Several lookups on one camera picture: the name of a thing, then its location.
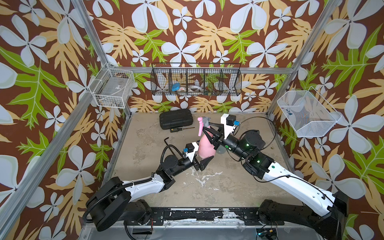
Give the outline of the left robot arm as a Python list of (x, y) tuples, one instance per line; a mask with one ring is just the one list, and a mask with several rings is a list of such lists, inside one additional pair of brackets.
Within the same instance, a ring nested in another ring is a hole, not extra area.
[(150, 177), (135, 181), (111, 178), (87, 201), (83, 221), (87, 223), (87, 217), (91, 216), (97, 230), (104, 231), (120, 220), (131, 202), (139, 202), (137, 206), (144, 209), (147, 218), (149, 206), (140, 200), (141, 197), (168, 190), (176, 182), (175, 176), (191, 167), (203, 171), (214, 158), (210, 156), (198, 161), (195, 157), (198, 149), (195, 142), (187, 144), (183, 152), (174, 145), (167, 145), (160, 156), (159, 167)]

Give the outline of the opaque pink spray bottle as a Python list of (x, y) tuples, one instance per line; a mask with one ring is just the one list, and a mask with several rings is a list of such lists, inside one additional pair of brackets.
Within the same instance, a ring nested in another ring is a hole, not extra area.
[(198, 154), (202, 159), (212, 157), (216, 154), (215, 146), (210, 143), (206, 135), (203, 135), (199, 141)]

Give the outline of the pink grey spray nozzle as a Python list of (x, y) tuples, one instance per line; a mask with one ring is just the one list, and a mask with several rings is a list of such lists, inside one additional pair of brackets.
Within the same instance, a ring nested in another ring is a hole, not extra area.
[(209, 128), (210, 127), (210, 120), (211, 118), (208, 117), (199, 117), (199, 133), (198, 136), (201, 137), (203, 133), (203, 128)]

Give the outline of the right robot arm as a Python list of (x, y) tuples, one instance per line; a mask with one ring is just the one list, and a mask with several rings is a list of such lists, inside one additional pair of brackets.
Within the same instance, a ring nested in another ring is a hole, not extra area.
[(266, 143), (258, 130), (245, 131), (237, 138), (234, 131), (241, 124), (234, 115), (222, 115), (219, 124), (206, 117), (199, 117), (198, 121), (199, 135), (207, 137), (215, 150), (224, 147), (239, 157), (243, 168), (257, 182), (272, 183), (303, 203), (297, 206), (264, 200), (257, 211), (263, 224), (289, 222), (309, 227), (327, 240), (342, 239), (349, 210), (349, 199), (344, 193), (323, 190), (263, 154)]

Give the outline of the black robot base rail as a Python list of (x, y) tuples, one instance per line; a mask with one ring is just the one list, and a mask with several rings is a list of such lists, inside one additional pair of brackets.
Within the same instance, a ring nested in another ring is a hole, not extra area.
[(229, 221), (245, 226), (263, 226), (258, 208), (152, 208), (144, 217), (131, 217), (129, 226), (165, 226), (167, 222), (218, 224)]

